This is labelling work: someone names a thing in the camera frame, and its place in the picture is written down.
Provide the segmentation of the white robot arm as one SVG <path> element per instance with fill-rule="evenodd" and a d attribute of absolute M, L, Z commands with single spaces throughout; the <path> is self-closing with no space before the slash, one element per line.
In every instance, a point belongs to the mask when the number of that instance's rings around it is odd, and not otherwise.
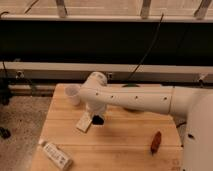
<path fill-rule="evenodd" d="M 79 95 L 92 114 L 102 114 L 107 105 L 114 105 L 186 117 L 181 171 L 213 171 L 213 89 L 111 87 L 103 73 L 92 72 Z"/>

